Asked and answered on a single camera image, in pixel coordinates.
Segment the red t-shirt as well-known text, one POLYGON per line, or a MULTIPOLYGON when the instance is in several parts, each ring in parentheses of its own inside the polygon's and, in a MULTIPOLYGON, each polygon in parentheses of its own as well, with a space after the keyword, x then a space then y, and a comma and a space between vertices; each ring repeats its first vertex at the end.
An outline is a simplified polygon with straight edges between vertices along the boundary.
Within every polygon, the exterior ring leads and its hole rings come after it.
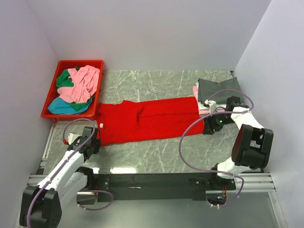
POLYGON ((96 120, 101 131, 101 145, 139 142, 195 135, 203 132, 195 97, 133 102, 100 103, 96 120))

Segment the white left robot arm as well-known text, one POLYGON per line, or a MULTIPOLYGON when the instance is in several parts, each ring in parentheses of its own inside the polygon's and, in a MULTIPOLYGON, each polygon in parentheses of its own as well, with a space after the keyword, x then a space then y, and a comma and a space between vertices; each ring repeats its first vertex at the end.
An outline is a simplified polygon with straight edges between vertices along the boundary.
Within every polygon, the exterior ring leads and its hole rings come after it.
POLYGON ((83 164, 101 145, 100 130, 85 127, 82 135, 67 143, 63 159, 35 186, 22 194, 19 224, 28 228, 56 228, 68 202, 81 190, 96 190, 93 169, 83 164))

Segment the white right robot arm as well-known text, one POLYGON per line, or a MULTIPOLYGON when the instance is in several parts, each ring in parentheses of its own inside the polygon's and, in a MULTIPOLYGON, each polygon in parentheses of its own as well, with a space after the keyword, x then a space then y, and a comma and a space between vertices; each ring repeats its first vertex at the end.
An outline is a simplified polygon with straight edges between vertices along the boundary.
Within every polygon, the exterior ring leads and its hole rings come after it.
POLYGON ((208 179, 209 186, 215 190, 231 185, 234 175, 264 169, 269 162, 274 133, 257 122, 239 97, 229 97, 223 113, 205 118, 203 134, 213 135, 224 125, 233 123, 239 132, 231 156, 216 164, 212 170, 220 173, 214 173, 208 179))

